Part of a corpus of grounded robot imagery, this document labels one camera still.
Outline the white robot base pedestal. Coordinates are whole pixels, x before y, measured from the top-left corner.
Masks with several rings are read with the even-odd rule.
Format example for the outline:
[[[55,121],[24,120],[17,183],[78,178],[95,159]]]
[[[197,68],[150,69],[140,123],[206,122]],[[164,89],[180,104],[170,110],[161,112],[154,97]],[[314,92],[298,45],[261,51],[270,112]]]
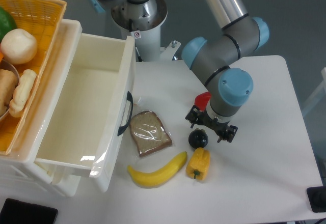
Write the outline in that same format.
[[[161,46],[161,26],[167,15],[164,0],[148,0],[139,4],[124,2],[111,10],[112,19],[120,28],[122,38],[132,36],[135,39],[138,62],[177,60],[180,42],[173,40],[167,47]]]

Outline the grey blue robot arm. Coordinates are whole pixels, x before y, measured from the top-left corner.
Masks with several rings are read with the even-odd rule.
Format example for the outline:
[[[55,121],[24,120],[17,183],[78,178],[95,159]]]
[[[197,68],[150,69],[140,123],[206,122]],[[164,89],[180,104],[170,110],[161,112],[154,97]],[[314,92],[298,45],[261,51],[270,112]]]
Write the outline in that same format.
[[[157,61],[160,27],[167,17],[164,0],[90,0],[98,12],[107,9],[122,37],[135,39],[136,60]],[[232,142],[237,127],[231,118],[246,103],[253,89],[250,75],[231,64],[251,54],[269,39],[267,24],[250,17],[241,0],[206,0],[223,34],[214,43],[197,37],[189,41],[181,57],[211,94],[204,109],[193,106],[186,116],[192,125],[213,130],[219,140]]]

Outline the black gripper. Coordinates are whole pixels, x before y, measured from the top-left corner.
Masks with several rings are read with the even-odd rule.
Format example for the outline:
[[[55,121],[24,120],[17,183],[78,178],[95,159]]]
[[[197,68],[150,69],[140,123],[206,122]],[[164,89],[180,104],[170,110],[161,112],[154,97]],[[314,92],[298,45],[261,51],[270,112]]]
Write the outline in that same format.
[[[193,106],[185,119],[190,122],[191,128],[195,125],[204,125],[213,130],[218,136],[217,143],[227,141],[231,143],[238,131],[238,127],[230,125],[230,121],[218,122],[216,118],[212,119],[207,112],[202,112],[197,106]]]

